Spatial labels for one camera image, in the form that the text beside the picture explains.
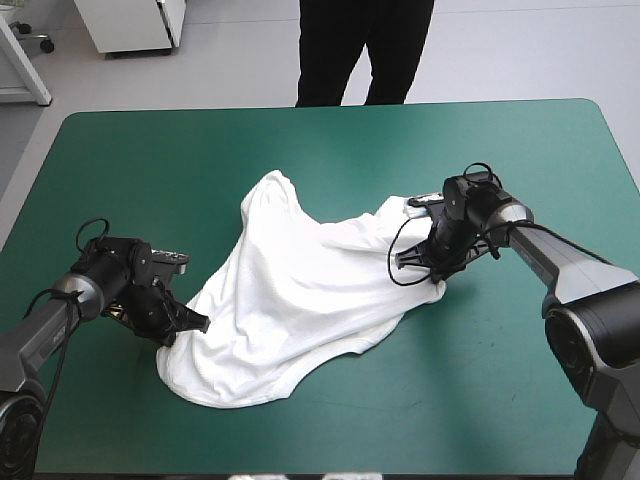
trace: black pants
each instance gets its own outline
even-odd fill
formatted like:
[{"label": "black pants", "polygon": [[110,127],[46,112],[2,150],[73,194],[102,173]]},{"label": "black pants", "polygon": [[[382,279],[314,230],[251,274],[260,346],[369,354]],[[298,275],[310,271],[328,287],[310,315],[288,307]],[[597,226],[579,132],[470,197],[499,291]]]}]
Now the black pants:
[{"label": "black pants", "polygon": [[339,105],[363,47],[371,60],[367,105],[403,103],[434,0],[300,0],[298,107]]}]

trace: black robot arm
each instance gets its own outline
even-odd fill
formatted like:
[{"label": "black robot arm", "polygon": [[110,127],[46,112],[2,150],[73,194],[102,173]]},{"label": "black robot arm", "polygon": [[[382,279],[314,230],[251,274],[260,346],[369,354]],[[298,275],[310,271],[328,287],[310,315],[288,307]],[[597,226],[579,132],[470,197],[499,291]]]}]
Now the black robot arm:
[{"label": "black robot arm", "polygon": [[209,326],[206,316],[177,302],[169,290],[172,277],[184,272],[187,255],[154,251],[136,238],[109,237],[108,222],[103,221],[103,233],[84,248],[78,247],[78,261],[53,288],[42,292],[51,298],[40,308],[30,308],[15,328],[0,334],[2,479],[33,474],[42,426],[57,385],[54,379],[47,396],[37,373],[57,350],[63,357],[80,322],[102,314],[135,335],[166,346],[173,344],[177,332],[206,332]]},{"label": "black robot arm", "polygon": [[638,277],[533,222],[531,211],[484,171],[448,178],[424,207],[429,236],[396,265],[430,269],[437,282],[486,253],[510,247],[548,287],[549,345],[583,403],[598,411],[578,460],[579,480],[640,478],[640,283]]}]

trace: white cabinet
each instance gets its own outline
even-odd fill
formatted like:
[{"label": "white cabinet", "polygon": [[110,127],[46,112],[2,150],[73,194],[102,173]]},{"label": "white cabinet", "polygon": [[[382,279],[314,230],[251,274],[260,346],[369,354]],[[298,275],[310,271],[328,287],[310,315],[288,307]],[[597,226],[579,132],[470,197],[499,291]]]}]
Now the white cabinet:
[{"label": "white cabinet", "polygon": [[177,47],[186,0],[75,0],[101,53]]}]

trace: office chair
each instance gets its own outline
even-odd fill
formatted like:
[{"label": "office chair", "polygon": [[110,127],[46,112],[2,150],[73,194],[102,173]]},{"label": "office chair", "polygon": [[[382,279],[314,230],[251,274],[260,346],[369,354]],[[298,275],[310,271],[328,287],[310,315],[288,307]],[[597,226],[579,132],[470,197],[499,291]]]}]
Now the office chair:
[{"label": "office chair", "polygon": [[40,50],[44,53],[51,53],[55,49],[55,45],[51,37],[44,33],[31,33],[31,25],[28,23],[13,22],[9,24],[9,28],[14,31],[18,41],[24,40],[40,40]]}]

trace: chair wheel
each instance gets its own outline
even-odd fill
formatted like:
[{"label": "chair wheel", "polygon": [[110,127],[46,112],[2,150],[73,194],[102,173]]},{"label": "chair wheel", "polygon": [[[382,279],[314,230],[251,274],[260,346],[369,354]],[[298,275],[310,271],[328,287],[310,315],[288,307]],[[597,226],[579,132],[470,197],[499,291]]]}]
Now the chair wheel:
[{"label": "chair wheel", "polygon": [[56,46],[51,40],[43,40],[40,42],[40,50],[44,53],[51,53],[55,50]]},{"label": "chair wheel", "polygon": [[28,23],[19,23],[17,28],[20,35],[29,35],[31,33],[31,25]]}]

